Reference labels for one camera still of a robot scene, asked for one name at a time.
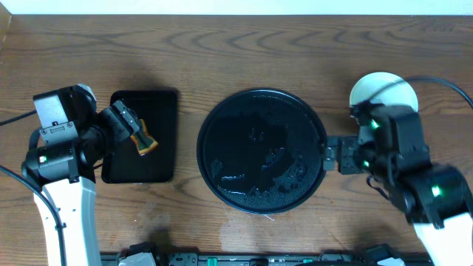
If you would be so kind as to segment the orange green sponge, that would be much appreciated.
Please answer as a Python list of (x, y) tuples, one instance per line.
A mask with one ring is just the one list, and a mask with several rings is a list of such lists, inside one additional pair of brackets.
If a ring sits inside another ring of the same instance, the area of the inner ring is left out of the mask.
[(138, 154), (143, 156), (155, 150), (159, 146), (159, 143), (149, 134), (143, 119), (139, 119), (137, 122), (140, 128), (137, 132), (133, 133), (130, 138), (135, 144)]

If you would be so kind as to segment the light green plate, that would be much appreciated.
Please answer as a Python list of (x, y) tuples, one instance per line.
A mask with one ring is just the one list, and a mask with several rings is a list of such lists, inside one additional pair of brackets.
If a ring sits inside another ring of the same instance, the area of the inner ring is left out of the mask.
[(350, 93), (350, 106), (368, 100), (385, 106), (410, 106), (418, 111), (418, 98), (409, 83), (389, 72), (373, 72), (359, 79)]

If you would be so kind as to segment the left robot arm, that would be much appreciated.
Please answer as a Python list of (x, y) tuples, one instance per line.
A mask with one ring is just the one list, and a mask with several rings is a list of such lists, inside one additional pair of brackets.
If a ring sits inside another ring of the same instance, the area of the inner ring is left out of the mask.
[(42, 147), (27, 152), (22, 170), (31, 178), (44, 226), (50, 265), (100, 265), (95, 228), (94, 165), (143, 128), (118, 100), (102, 112), (93, 99), (36, 98)]

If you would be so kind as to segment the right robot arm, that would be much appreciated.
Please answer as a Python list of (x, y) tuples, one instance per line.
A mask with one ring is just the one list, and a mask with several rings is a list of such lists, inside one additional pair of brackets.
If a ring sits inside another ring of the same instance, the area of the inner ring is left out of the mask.
[(434, 265), (472, 264), (472, 193), (457, 168), (432, 163), (422, 137), (329, 137), (321, 151), (325, 170), (368, 175), (368, 186), (405, 215)]

